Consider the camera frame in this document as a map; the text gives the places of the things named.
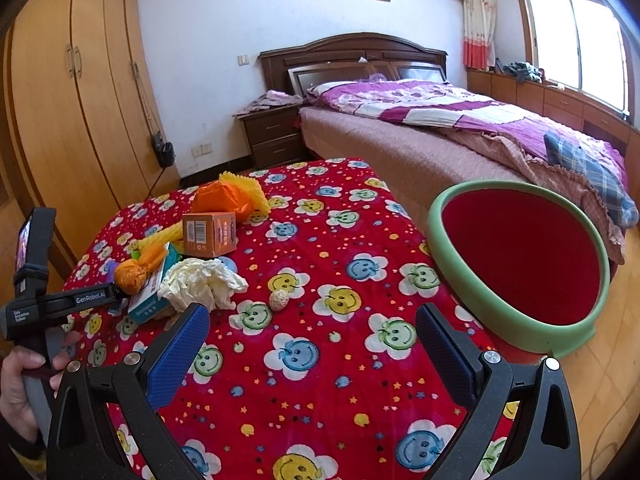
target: finger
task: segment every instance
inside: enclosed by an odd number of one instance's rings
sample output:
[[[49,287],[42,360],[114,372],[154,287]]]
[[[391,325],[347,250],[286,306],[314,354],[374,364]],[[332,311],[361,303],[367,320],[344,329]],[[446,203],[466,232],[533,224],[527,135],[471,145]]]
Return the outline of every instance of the finger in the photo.
[[[45,363],[42,355],[23,346],[17,346],[2,362],[2,378],[4,380],[20,378],[22,370],[40,368]]]
[[[62,346],[70,346],[78,341],[80,341],[79,332],[68,332],[65,333],[65,336],[62,338]]]
[[[66,348],[61,348],[60,352],[53,358],[51,365],[54,370],[62,370],[70,361],[69,354],[66,352]]]
[[[60,387],[61,380],[62,380],[62,372],[60,372],[58,375],[54,375],[52,378],[49,379],[49,386],[51,386],[51,389],[54,391],[54,393],[57,393]]]

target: orange box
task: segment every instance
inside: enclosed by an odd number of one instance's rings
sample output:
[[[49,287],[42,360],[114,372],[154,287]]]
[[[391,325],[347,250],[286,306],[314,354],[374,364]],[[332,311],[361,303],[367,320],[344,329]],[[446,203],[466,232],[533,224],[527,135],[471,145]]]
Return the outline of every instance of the orange box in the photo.
[[[184,252],[215,258],[236,249],[236,213],[185,213],[182,217]]]

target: small box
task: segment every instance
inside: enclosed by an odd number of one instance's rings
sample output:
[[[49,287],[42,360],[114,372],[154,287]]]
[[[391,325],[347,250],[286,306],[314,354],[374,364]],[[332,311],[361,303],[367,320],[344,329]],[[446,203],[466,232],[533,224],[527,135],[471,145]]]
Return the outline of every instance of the small box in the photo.
[[[180,260],[180,254],[170,243],[167,243],[164,248],[169,251],[169,254],[165,256],[164,261],[154,273],[149,276],[142,290],[132,296],[129,301],[129,318],[138,324],[151,319],[170,305],[169,300],[158,298],[158,288],[167,271]]]
[[[236,213],[186,213],[182,217],[184,253],[215,258],[236,250]]]

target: barcode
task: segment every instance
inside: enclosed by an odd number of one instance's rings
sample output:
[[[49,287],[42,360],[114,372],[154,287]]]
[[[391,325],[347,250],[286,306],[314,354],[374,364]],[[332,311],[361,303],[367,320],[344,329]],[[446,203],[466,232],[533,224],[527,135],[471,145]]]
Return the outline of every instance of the barcode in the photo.
[[[196,243],[197,244],[207,243],[207,223],[206,222],[196,222]]]
[[[187,222],[187,241],[188,242],[196,241],[195,232],[193,230],[193,221]]]

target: screw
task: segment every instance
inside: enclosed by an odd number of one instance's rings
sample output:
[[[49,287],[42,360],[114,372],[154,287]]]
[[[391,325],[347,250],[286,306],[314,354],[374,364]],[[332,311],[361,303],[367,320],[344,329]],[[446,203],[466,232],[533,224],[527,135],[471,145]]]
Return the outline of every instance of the screw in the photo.
[[[500,354],[498,354],[498,352],[496,352],[495,350],[489,350],[487,352],[484,353],[484,359],[491,364],[496,364],[500,362]]]
[[[545,359],[545,365],[549,370],[559,370],[560,363],[557,359],[553,359],[552,357],[548,357]]]
[[[66,366],[66,371],[68,372],[77,372],[80,369],[80,361],[71,361],[67,366]]]
[[[137,365],[140,362],[140,354],[138,352],[131,352],[124,356],[124,364]]]

